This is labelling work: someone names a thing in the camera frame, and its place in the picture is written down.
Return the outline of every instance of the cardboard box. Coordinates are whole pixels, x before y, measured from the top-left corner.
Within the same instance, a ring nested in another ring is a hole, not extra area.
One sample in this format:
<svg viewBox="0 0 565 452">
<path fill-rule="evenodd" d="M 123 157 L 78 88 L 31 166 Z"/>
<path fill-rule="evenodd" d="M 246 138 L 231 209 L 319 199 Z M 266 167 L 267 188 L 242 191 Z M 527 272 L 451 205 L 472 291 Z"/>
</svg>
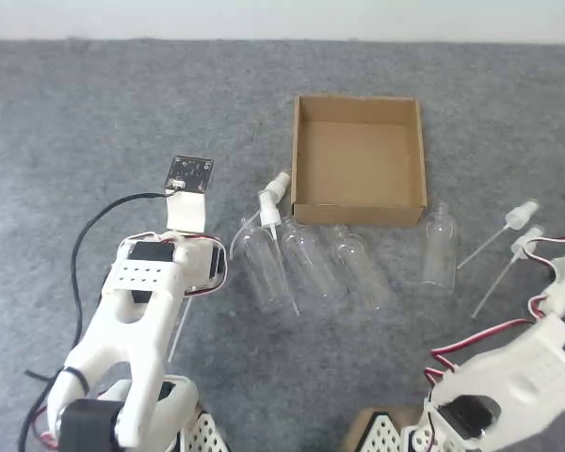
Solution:
<svg viewBox="0 0 565 452">
<path fill-rule="evenodd" d="M 415 225 L 427 207 L 418 102 L 298 97 L 291 184 L 302 223 Z"/>
<path fill-rule="evenodd" d="M 362 410 L 349 428 L 338 452 L 356 452 L 361 450 L 373 421 L 380 414 L 389 415 L 395 429 L 400 432 L 404 427 L 416 425 L 422 412 L 423 407 L 417 406 L 392 406 Z"/>
</svg>

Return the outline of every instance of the robotic arm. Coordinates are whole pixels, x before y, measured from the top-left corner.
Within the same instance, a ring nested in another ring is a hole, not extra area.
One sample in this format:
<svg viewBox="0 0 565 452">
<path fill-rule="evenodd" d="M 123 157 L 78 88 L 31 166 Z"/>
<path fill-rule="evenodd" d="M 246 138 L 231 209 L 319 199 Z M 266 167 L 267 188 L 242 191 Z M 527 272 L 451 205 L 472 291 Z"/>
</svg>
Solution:
<svg viewBox="0 0 565 452">
<path fill-rule="evenodd" d="M 166 182 L 171 230 L 121 242 L 101 303 L 48 395 L 48 426 L 59 450 L 173 450 L 194 425 L 197 388 L 187 378 L 166 377 L 163 362 L 183 297 L 213 292 L 226 277 L 225 248 L 202 233 L 212 164 L 176 157 Z M 87 398 L 121 362 L 130 364 L 131 380 Z"/>
</svg>

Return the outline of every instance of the circuit board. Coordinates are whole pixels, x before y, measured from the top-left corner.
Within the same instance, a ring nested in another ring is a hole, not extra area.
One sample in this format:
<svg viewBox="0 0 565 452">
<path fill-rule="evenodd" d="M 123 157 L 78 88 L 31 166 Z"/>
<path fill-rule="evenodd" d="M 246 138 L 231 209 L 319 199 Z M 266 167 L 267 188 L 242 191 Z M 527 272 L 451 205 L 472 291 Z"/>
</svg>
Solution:
<svg viewBox="0 0 565 452">
<path fill-rule="evenodd" d="M 213 167 L 211 159 L 177 155 L 171 162 L 165 189 L 203 194 Z"/>
</svg>

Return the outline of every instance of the clear plastic bottle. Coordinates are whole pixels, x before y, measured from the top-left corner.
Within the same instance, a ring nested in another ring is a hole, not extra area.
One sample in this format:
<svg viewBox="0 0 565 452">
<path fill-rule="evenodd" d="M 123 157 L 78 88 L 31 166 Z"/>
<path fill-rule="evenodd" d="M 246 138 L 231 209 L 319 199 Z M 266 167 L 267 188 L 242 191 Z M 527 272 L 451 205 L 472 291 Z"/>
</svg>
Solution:
<svg viewBox="0 0 565 452">
<path fill-rule="evenodd" d="M 282 222 L 281 248 L 293 276 L 308 293 L 325 301 L 336 301 L 346 293 L 330 255 L 306 226 L 286 218 Z"/>
<path fill-rule="evenodd" d="M 423 283 L 445 291 L 454 290 L 458 225 L 448 204 L 439 202 L 425 217 L 423 240 Z"/>
<path fill-rule="evenodd" d="M 291 301 L 298 314 L 272 235 L 264 228 L 249 225 L 238 240 L 238 248 L 263 310 L 274 311 Z"/>
<path fill-rule="evenodd" d="M 351 289 L 355 289 L 365 303 L 379 309 L 396 298 L 383 270 L 366 252 L 362 238 L 347 226 L 334 226 L 334 252 L 350 273 Z"/>
</svg>

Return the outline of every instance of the white wall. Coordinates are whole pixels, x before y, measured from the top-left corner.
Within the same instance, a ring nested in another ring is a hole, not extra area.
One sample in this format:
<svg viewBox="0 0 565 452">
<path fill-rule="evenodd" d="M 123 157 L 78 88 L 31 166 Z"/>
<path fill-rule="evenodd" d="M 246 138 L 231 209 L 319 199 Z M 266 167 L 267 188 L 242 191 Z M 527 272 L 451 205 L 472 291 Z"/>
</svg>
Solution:
<svg viewBox="0 0 565 452">
<path fill-rule="evenodd" d="M 0 39 L 565 42 L 565 0 L 0 0 Z"/>
</svg>

